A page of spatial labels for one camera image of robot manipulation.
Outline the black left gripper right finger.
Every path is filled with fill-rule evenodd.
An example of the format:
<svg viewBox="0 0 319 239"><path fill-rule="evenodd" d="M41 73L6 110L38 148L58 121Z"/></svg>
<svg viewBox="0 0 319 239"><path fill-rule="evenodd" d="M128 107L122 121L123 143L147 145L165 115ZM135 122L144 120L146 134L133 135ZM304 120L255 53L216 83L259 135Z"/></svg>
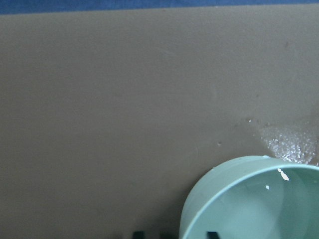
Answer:
<svg viewBox="0 0 319 239"><path fill-rule="evenodd" d="M206 232L207 239L219 239L218 232Z"/></svg>

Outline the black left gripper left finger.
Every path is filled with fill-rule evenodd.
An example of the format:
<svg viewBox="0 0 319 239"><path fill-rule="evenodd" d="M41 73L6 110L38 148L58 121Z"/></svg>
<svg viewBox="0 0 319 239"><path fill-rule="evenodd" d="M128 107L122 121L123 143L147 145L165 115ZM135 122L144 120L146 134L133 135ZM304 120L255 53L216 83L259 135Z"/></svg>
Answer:
<svg viewBox="0 0 319 239"><path fill-rule="evenodd" d="M132 239L144 239L144 231L133 232Z"/></svg>

